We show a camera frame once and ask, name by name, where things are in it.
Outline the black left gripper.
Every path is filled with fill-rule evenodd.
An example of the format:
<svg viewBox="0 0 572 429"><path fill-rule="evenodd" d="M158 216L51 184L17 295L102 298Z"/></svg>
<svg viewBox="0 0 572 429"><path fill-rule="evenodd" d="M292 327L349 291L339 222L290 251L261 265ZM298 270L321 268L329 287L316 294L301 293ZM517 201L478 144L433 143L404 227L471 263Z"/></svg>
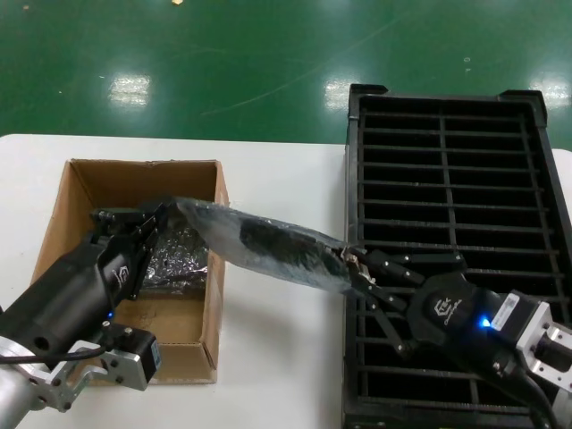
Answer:
<svg viewBox="0 0 572 429"><path fill-rule="evenodd" d="M123 300L137 299L173 205L173 198L159 198L135 208L94 209L93 234L59 257L4 310L1 337L28 350L34 363L49 367L93 357L71 347L95 339ZM134 237L123 235L132 233Z"/></svg>

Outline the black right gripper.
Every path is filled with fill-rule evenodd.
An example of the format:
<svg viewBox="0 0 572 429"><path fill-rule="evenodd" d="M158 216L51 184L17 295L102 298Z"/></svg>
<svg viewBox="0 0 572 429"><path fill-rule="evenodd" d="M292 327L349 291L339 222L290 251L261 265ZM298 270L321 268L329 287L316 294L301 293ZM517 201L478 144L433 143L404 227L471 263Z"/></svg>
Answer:
<svg viewBox="0 0 572 429"><path fill-rule="evenodd" d="M518 337L532 317L527 295L498 294L469 282L459 252L389 254L347 246L343 260L352 269L352 289L401 358L409 358L415 344L401 338L385 310L405 315L407 305L387 290L409 287L417 289L407 311L416 341L490 383L531 381L517 352Z"/></svg>

